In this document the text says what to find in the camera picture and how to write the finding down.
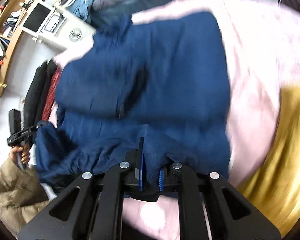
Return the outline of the left hand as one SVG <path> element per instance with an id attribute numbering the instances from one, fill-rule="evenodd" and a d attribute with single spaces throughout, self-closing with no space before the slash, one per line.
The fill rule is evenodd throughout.
<path id="1" fill-rule="evenodd" d="M 18 157 L 20 157 L 21 162 L 24 165 L 27 165 L 30 161 L 30 147 L 29 144 L 26 143 L 24 146 L 14 146 L 10 151 L 10 158 L 13 160 L 15 164 L 18 163 Z"/>

